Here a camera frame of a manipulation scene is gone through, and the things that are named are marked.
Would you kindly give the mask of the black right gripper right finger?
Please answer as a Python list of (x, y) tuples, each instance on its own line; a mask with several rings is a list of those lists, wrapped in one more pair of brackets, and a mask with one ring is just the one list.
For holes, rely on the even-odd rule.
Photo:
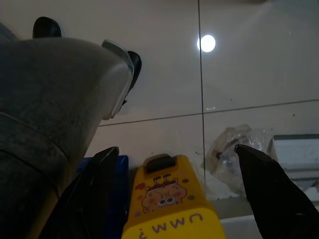
[(259, 232), (264, 239), (317, 239), (319, 212), (267, 154), (238, 144), (241, 175)]

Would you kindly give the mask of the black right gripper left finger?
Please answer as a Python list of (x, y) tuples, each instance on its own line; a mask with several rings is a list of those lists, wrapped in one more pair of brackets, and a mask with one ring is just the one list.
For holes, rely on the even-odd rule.
[(98, 152), (63, 192), (52, 211), (41, 239), (100, 239), (119, 149)]

